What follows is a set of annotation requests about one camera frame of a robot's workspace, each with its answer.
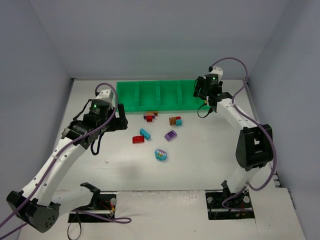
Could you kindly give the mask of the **red curved lego brick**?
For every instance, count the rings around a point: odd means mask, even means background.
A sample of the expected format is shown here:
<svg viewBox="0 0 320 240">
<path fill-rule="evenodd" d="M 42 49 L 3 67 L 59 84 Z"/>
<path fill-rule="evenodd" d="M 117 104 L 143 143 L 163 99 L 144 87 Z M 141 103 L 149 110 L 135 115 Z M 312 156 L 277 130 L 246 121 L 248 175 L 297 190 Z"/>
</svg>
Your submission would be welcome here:
<svg viewBox="0 0 320 240">
<path fill-rule="evenodd" d="M 142 135 L 137 135 L 132 137 L 133 144 L 141 144 L 145 142 L 145 138 Z"/>
</svg>

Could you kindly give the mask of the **purple butterfly arched lego brick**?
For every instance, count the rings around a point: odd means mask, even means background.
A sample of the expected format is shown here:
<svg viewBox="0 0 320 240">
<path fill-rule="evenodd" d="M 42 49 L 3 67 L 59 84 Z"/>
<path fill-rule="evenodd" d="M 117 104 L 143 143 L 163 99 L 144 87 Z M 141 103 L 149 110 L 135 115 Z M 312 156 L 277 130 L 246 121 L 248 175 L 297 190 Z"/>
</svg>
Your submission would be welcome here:
<svg viewBox="0 0 320 240">
<path fill-rule="evenodd" d="M 156 115 L 153 113 L 153 112 L 146 112 L 144 115 L 143 115 L 143 118 L 145 120 L 147 119 L 154 119 L 156 117 Z"/>
</svg>

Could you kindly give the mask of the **teal long lego brick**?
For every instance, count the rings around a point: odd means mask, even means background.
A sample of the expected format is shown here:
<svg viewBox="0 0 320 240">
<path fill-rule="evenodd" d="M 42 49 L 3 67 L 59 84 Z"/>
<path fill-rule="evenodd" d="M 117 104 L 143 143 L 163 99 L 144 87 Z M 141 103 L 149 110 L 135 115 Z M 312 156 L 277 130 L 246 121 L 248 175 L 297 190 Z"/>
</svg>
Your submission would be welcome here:
<svg viewBox="0 0 320 240">
<path fill-rule="evenodd" d="M 139 130 L 139 134 L 140 134 L 141 136 L 143 136 L 147 141 L 149 141 L 149 140 L 151 139 L 150 133 L 148 133 L 144 128 L 141 128 L 141 129 Z"/>
</svg>

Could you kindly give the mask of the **teal printed round lego brick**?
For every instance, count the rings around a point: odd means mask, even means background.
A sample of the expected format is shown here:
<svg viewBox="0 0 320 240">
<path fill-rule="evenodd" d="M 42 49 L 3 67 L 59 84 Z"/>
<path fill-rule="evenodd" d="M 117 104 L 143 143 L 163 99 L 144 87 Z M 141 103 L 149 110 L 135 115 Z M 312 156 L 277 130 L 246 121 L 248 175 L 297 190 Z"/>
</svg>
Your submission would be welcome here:
<svg viewBox="0 0 320 240">
<path fill-rule="evenodd" d="M 156 149 L 154 151 L 154 157 L 160 162 L 165 162 L 168 158 L 168 155 L 164 150 Z"/>
</svg>

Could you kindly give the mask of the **small purple lego brick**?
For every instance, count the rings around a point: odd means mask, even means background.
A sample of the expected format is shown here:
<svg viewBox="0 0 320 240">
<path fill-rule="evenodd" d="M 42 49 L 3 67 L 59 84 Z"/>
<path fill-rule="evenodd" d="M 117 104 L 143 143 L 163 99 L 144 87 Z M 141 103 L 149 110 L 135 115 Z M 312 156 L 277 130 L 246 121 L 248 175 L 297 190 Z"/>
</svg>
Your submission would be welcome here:
<svg viewBox="0 0 320 240">
<path fill-rule="evenodd" d="M 165 135 L 164 135 L 164 138 L 170 142 L 172 141 L 173 139 L 175 139 L 176 137 L 178 136 L 178 134 L 174 131 L 174 130 L 171 130 L 169 132 L 167 132 Z"/>
</svg>

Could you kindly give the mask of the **brown lego plate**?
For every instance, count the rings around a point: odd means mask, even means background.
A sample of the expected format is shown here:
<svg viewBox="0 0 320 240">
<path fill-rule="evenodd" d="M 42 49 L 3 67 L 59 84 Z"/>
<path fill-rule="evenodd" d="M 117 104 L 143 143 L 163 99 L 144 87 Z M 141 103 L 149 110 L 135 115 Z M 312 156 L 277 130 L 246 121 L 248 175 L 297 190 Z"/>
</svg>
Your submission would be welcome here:
<svg viewBox="0 0 320 240">
<path fill-rule="evenodd" d="M 146 112 L 146 114 L 148 114 L 148 115 L 153 114 L 155 116 L 158 116 L 158 112 L 157 111 L 148 111 L 148 112 Z"/>
<path fill-rule="evenodd" d="M 176 122 L 177 122 L 177 118 L 176 117 L 170 117 L 169 118 L 169 125 L 170 126 L 176 125 Z"/>
</svg>

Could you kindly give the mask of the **red lego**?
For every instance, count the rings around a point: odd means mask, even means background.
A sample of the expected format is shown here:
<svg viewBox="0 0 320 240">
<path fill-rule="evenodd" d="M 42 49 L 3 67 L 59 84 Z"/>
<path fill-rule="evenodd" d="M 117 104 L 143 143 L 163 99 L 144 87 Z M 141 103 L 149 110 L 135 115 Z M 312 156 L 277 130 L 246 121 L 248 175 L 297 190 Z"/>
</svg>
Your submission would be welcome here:
<svg viewBox="0 0 320 240">
<path fill-rule="evenodd" d="M 151 123 L 154 119 L 155 119 L 154 115 L 147 115 L 145 117 L 145 120 L 146 120 L 147 123 Z"/>
</svg>

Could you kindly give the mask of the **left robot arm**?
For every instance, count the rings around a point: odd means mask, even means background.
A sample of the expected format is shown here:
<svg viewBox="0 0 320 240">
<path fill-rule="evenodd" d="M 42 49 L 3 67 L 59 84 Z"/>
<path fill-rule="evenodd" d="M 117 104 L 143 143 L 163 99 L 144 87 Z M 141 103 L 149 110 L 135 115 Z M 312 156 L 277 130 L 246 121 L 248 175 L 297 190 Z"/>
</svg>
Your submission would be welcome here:
<svg viewBox="0 0 320 240">
<path fill-rule="evenodd" d="M 20 191 L 11 191 L 6 201 L 13 214 L 40 233 L 47 232 L 65 213 L 78 208 L 95 208 L 100 189 L 84 182 L 61 195 L 56 189 L 76 160 L 101 140 L 106 132 L 126 130 L 128 121 L 122 103 L 111 107 L 106 100 L 93 99 L 82 120 L 74 119 L 37 175 Z"/>
</svg>

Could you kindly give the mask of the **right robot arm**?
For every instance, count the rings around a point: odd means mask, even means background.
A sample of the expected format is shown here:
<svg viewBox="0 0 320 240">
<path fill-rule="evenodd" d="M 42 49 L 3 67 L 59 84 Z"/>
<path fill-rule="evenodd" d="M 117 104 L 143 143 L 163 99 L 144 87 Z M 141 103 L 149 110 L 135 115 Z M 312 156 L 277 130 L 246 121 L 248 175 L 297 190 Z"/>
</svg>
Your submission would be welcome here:
<svg viewBox="0 0 320 240">
<path fill-rule="evenodd" d="M 208 113 L 221 115 L 231 126 L 239 130 L 235 149 L 237 166 L 221 185 L 226 197 L 241 194 L 251 183 L 256 173 L 275 159 L 273 130 L 269 124 L 261 124 L 249 117 L 236 104 L 229 92 L 223 92 L 219 75 L 210 73 L 199 76 L 194 83 L 195 98 L 205 101 Z"/>
</svg>

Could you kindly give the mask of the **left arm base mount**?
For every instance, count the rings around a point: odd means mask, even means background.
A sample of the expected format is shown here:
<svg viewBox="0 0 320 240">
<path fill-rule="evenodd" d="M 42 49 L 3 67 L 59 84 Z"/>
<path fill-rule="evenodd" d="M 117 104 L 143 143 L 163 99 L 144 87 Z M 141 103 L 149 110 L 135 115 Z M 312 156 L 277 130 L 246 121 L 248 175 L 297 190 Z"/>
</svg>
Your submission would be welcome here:
<svg viewBox="0 0 320 240">
<path fill-rule="evenodd" d="M 88 182 L 80 185 L 93 193 L 93 200 L 88 205 L 78 207 L 76 210 L 89 212 L 99 217 L 114 219 L 117 194 L 115 192 L 101 191 Z M 71 212 L 68 215 L 68 223 L 108 223 L 108 221 L 85 213 Z"/>
</svg>

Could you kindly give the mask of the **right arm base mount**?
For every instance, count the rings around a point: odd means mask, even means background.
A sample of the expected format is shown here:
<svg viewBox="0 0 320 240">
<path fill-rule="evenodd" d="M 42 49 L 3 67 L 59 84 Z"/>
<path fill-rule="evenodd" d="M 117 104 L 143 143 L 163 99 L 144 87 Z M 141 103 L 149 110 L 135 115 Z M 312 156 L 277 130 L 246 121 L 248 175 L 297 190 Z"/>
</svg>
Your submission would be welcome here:
<svg viewBox="0 0 320 240">
<path fill-rule="evenodd" d="M 206 191 L 205 200 L 207 216 L 210 221 L 254 219 L 255 213 L 250 193 L 245 190 L 235 198 L 222 202 L 227 198 L 222 191 Z"/>
</svg>

